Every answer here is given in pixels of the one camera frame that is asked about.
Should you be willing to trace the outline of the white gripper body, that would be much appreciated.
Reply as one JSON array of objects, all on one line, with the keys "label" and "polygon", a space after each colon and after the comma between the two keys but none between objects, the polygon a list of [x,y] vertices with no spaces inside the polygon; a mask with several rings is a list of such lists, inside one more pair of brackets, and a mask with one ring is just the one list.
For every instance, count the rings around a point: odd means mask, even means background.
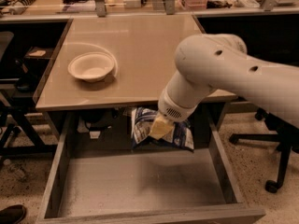
[{"label": "white gripper body", "polygon": [[194,112],[195,106],[192,108],[181,107],[171,100],[166,90],[163,90],[158,101],[158,109],[166,118],[174,122],[182,122]]}]

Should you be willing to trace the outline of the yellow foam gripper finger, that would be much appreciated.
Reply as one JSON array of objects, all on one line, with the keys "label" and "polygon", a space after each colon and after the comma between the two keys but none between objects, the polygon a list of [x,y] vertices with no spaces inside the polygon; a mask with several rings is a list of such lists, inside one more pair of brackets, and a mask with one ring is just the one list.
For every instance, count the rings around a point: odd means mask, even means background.
[{"label": "yellow foam gripper finger", "polygon": [[152,122],[149,136],[156,140],[159,140],[170,133],[173,128],[174,122],[158,112],[154,121]]}]

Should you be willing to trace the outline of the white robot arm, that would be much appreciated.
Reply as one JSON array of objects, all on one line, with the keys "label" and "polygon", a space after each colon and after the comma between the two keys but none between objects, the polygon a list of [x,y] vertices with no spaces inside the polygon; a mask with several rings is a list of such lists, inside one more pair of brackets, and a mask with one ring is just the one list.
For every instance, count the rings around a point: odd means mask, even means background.
[{"label": "white robot arm", "polygon": [[191,35],[174,55],[176,73],[164,88],[149,135],[160,139],[209,94],[224,90],[299,127],[299,68],[251,57],[236,35]]}]

